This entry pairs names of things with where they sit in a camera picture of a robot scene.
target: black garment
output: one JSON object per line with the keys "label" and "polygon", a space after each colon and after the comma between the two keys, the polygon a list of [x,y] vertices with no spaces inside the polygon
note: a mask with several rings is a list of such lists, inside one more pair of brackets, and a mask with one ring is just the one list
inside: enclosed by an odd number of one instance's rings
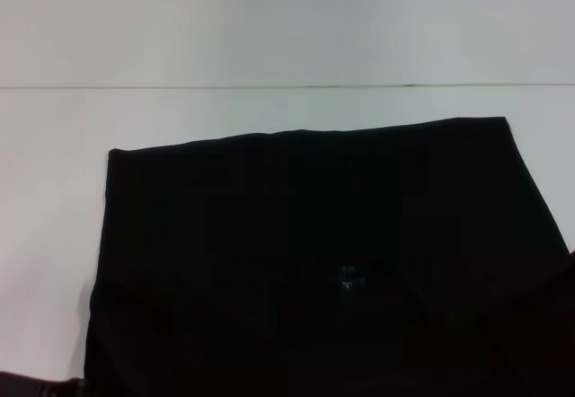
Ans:
{"label": "black garment", "polygon": [[112,150],[106,200],[110,396],[469,395],[509,379],[486,318],[568,261],[504,118]]}

